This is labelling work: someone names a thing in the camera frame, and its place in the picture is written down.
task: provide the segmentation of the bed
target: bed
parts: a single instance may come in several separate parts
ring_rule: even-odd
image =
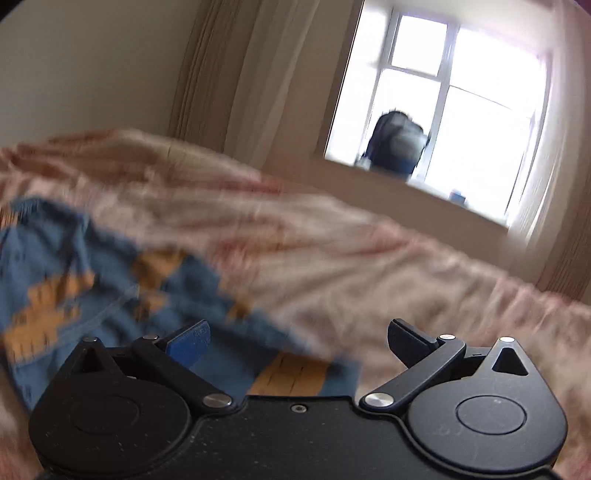
[[[473,346],[517,338],[569,419],[557,470],[591,479],[589,307],[540,293],[391,219],[140,131],[4,148],[0,170],[4,206],[56,202],[139,248],[203,261],[235,299],[235,315],[264,312],[317,361],[355,362],[358,397],[404,368],[385,344],[392,318]],[[0,217],[2,227],[14,220]],[[6,334],[3,346],[9,357]],[[0,476],[29,480],[40,466],[9,376],[2,377]]]

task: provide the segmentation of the small blue object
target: small blue object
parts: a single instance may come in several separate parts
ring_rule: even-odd
[[[201,320],[169,340],[166,354],[185,368],[191,368],[207,351],[211,338],[209,324]]]
[[[449,194],[449,200],[457,205],[466,206],[466,197],[457,190],[452,190]]]

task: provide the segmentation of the black device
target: black device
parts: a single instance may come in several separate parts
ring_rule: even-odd
[[[393,320],[388,343],[408,370],[357,406],[237,402],[183,366],[198,331],[203,322],[128,348],[80,342],[31,415],[42,478],[558,479],[566,418],[513,338],[472,348]]]

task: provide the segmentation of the backpack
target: backpack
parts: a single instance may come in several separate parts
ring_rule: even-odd
[[[363,156],[372,167],[410,176],[429,140],[406,113],[392,111],[379,118]]]

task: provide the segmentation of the curtain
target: curtain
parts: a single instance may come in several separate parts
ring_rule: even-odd
[[[261,0],[200,0],[168,134],[223,151],[242,63]]]
[[[202,0],[169,134],[260,168],[319,0]]]
[[[591,17],[571,0],[554,0],[553,15],[548,108],[540,147],[509,229],[508,269],[543,290],[580,298],[589,279],[571,278],[581,284],[578,293],[572,286],[560,288],[557,275],[574,217],[585,197],[591,200],[584,185],[591,173]],[[587,256],[591,274],[591,249]]]
[[[261,168],[319,0],[263,0],[236,90],[224,153]]]

